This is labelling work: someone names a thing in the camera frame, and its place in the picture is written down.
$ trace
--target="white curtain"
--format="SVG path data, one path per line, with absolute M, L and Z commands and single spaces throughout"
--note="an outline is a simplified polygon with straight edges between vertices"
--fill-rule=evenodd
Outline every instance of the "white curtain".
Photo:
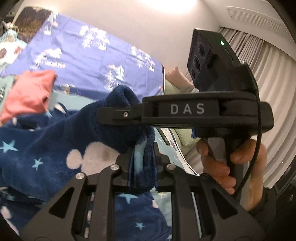
M 264 185 L 272 187 L 296 155 L 296 61 L 264 42 L 253 74 L 261 101 L 268 102 L 274 114 L 274 128 L 262 136 L 268 163 Z

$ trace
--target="air vent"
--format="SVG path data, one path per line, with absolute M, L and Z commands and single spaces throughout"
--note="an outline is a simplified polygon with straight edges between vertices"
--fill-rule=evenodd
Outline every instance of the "air vent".
M 224 7 L 226 7 L 233 21 L 265 29 L 279 37 L 284 38 L 285 40 L 288 40 L 291 44 L 296 45 L 287 27 L 282 22 L 248 9 L 229 6 Z

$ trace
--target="human hand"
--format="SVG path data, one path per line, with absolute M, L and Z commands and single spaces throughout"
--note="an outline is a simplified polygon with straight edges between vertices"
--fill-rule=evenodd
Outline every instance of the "human hand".
M 234 153 L 230 155 L 230 160 L 234 164 L 244 164 L 250 161 L 255 151 L 256 141 L 247 140 Z M 236 179 L 229 176 L 230 168 L 224 163 L 213 160 L 208 156 L 208 145 L 201 139 L 196 144 L 196 149 L 201 155 L 203 172 L 210 174 L 229 194 L 234 193 Z M 263 195 L 263 174 L 266 168 L 267 151 L 261 144 L 259 154 L 251 173 L 250 190 L 247 200 L 246 210 L 255 208 L 262 199 Z

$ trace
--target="blue bedsheet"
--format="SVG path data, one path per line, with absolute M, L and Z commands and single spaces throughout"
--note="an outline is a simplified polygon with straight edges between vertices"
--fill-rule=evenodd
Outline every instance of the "blue bedsheet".
M 1 76 L 25 70 L 56 71 L 54 89 L 104 99 L 114 87 L 130 87 L 141 101 L 163 94 L 163 67 L 144 51 L 64 15 L 52 14 Z

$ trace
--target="metal bolt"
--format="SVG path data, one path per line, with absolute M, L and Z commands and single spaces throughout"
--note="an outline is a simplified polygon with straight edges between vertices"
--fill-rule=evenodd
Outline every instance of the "metal bolt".
M 175 164 L 167 164 L 167 169 L 172 171 L 172 170 L 176 169 L 176 166 L 175 166 Z
M 112 171 L 116 171 L 116 170 L 119 169 L 119 165 L 113 164 L 113 165 L 110 166 L 110 168 L 111 168 Z
M 81 180 L 85 177 L 85 174 L 80 172 L 80 173 L 77 173 L 75 177 L 76 177 L 76 179 Z

